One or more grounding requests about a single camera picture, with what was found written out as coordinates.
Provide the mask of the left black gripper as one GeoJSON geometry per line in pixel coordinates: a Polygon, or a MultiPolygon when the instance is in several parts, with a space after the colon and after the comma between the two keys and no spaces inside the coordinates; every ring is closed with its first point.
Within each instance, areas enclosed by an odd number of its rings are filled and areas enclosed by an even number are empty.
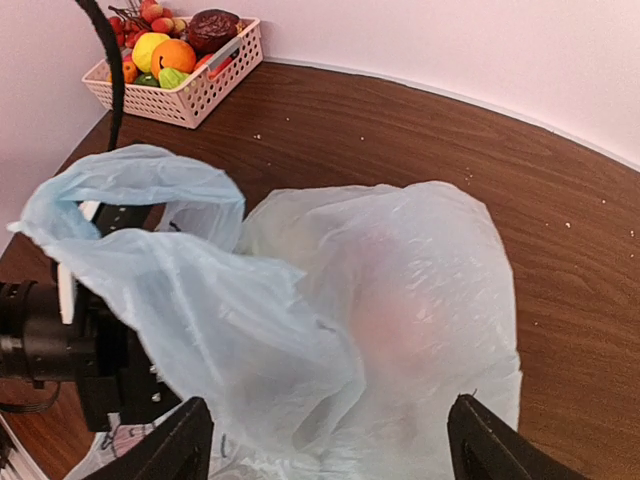
{"type": "Polygon", "coordinates": [[[1,285],[1,375],[41,389],[75,385],[86,426],[150,424],[179,397],[161,380],[137,333],[58,262],[54,282],[1,285]]]}

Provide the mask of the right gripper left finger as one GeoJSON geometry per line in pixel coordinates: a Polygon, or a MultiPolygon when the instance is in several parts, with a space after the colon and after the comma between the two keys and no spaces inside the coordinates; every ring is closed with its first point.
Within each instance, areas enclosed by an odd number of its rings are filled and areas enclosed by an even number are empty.
{"type": "Polygon", "coordinates": [[[151,424],[121,425],[98,433],[68,479],[206,479],[213,422],[193,397],[151,424]]]}

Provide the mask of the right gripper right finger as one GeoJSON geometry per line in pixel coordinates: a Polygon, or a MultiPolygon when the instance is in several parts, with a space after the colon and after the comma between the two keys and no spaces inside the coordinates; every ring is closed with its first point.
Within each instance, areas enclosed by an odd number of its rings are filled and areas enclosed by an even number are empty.
{"type": "Polygon", "coordinates": [[[456,479],[581,479],[535,448],[470,394],[457,397],[447,420],[456,479]]]}

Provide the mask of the light blue printed plastic bag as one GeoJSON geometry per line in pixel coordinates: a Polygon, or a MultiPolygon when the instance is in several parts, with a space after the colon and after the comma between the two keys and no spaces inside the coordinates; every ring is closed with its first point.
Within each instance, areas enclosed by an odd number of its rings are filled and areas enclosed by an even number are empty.
{"type": "Polygon", "coordinates": [[[12,230],[102,297],[215,422],[217,479],[449,479],[447,416],[519,420],[512,269],[431,181],[271,192],[133,145],[43,183],[12,230]]]}

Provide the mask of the red lychee bunch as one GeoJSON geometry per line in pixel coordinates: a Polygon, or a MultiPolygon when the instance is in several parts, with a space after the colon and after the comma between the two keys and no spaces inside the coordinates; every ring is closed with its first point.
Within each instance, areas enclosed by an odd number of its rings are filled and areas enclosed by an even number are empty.
{"type": "Polygon", "coordinates": [[[145,33],[182,39],[187,29],[187,21],[160,1],[126,1],[123,6],[109,6],[108,20],[121,49],[132,49],[145,33]]]}

